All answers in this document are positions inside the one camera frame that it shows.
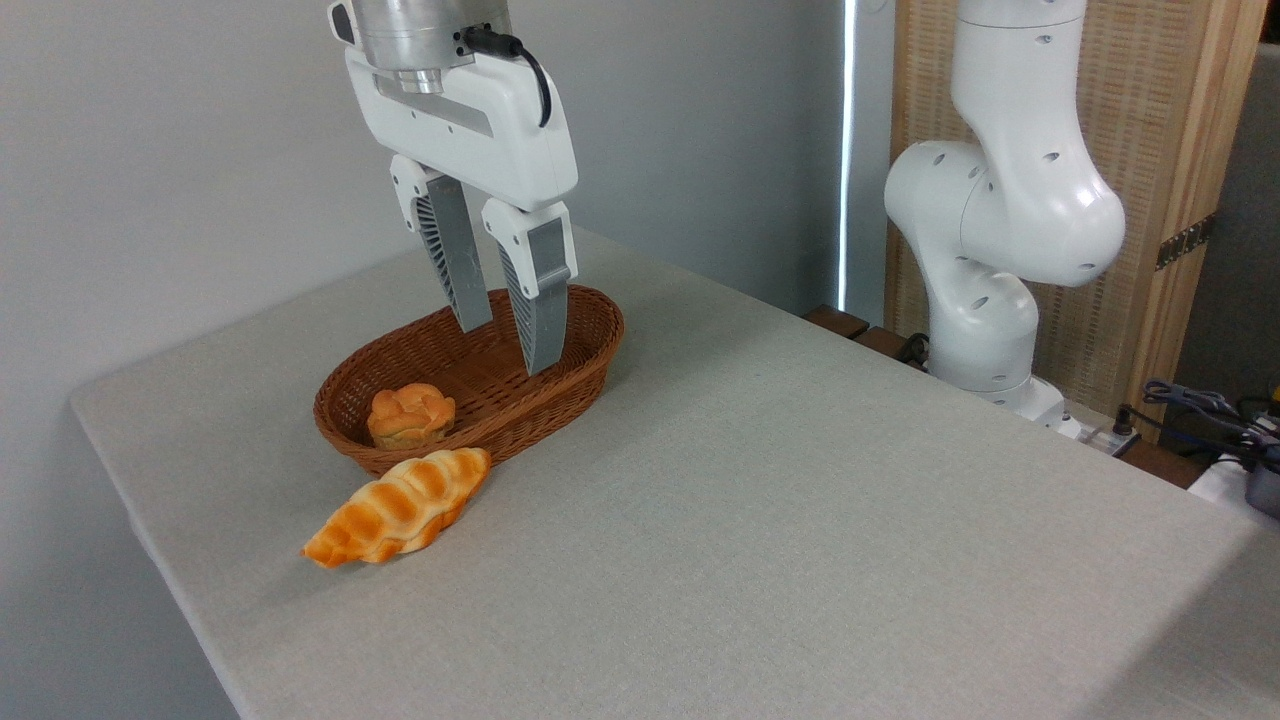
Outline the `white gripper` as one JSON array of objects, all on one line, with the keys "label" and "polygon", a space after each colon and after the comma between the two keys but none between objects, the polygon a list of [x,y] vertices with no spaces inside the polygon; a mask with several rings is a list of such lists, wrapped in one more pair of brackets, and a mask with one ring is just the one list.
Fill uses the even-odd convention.
[{"label": "white gripper", "polygon": [[558,363],[579,275],[568,209],[557,202],[579,182],[562,106],[539,127],[538,82],[524,61],[481,55],[445,70],[439,94],[403,91],[355,47],[346,64],[374,138],[399,154],[390,176],[404,224],[424,242],[460,329],[492,322],[462,181],[498,197],[483,220],[500,247],[527,374]]}]

